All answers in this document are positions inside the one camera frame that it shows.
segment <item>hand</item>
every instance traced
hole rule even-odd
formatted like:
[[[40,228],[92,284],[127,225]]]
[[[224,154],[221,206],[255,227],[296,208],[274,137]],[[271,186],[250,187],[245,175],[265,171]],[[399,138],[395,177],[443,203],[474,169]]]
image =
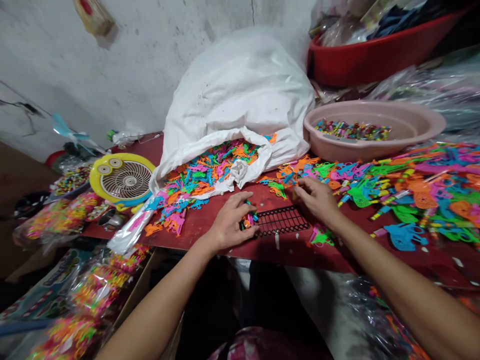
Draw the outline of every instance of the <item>hand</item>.
[[[218,212],[210,230],[203,236],[212,244],[215,252],[240,245],[253,238],[255,232],[260,228],[255,225],[243,231],[240,230],[242,218],[249,212],[257,211],[255,206],[244,203],[244,200],[253,194],[253,192],[244,191],[230,196]]]
[[[317,219],[331,224],[343,217],[327,185],[311,177],[299,179],[298,184],[304,186],[306,191],[300,186],[295,186],[294,191]]]

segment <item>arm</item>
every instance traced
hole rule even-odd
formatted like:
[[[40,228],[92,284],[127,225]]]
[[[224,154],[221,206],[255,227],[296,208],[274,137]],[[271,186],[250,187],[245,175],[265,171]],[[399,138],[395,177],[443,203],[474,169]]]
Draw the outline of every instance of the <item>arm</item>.
[[[211,229],[140,302],[103,347],[97,360],[160,358],[209,261],[218,251],[243,243],[258,230],[258,226],[253,226],[240,231],[239,226],[244,215],[257,210],[243,204],[252,195],[252,192],[240,192],[227,200]]]
[[[303,178],[296,187],[314,216],[334,231],[434,359],[480,359],[480,318],[400,261],[338,209],[330,188]]]

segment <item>small fan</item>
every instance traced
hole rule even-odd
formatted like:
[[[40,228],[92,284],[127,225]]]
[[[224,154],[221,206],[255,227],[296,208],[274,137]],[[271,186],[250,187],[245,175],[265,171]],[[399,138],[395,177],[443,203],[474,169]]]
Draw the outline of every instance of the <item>small fan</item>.
[[[145,202],[152,192],[150,178],[155,166],[146,158],[131,153],[105,155],[95,161],[90,171],[90,185],[95,193],[116,205],[118,211]]]

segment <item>white sack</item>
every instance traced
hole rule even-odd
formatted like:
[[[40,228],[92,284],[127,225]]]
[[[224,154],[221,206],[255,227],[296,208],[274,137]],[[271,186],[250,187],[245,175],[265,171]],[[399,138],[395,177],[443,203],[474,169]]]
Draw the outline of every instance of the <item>white sack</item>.
[[[302,157],[309,149],[303,121],[314,106],[314,90],[305,74],[308,37],[289,40],[285,31],[254,27],[212,45],[190,65],[166,117],[163,155],[150,189],[207,149],[245,138],[259,145],[258,160],[237,160],[229,178],[210,197],[242,188],[262,172]],[[270,144],[264,135],[276,133]]]

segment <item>red table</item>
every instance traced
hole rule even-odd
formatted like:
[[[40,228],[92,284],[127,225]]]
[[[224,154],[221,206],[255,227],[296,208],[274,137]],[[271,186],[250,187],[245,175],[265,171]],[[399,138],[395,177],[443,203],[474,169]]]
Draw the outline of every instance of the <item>red table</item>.
[[[152,137],[153,135],[149,135],[142,139],[144,143],[141,144],[136,142],[127,149],[127,152],[144,156],[157,166],[162,157],[163,135],[145,142]],[[275,173],[276,171],[272,171],[269,175],[275,176]],[[292,205],[290,200],[282,200],[270,193],[270,188],[265,185],[249,183],[242,190],[254,192],[251,202],[258,207],[259,212]],[[208,204],[202,206],[202,209],[190,209],[187,212],[181,236],[176,237],[174,233],[167,231],[157,232],[150,237],[146,237],[143,233],[139,242],[170,249],[190,249],[195,241],[210,228],[216,214],[229,196],[231,195],[214,196]],[[376,211],[373,207],[358,209],[354,204],[347,203],[341,208],[341,211],[369,234],[383,226],[397,223],[390,214],[383,215],[374,222],[369,221],[368,218]],[[159,214],[154,216],[152,221],[156,221],[159,217]],[[311,224],[315,223],[307,214],[305,217]],[[264,236],[250,240],[234,249],[223,251],[221,255],[297,267],[321,268],[342,273],[362,272],[346,247],[338,241],[335,242],[335,247],[327,244],[323,247],[307,247],[306,242],[310,239],[311,234],[312,228]],[[106,232],[96,224],[91,224],[83,235],[110,239],[113,233]],[[377,241],[399,259],[434,281],[453,288],[480,290],[480,285],[475,285],[475,283],[480,284],[480,254],[469,244],[445,240],[444,246],[440,249],[430,242],[431,244],[427,246],[417,246],[416,251],[402,252],[392,247],[388,236],[382,236]]]

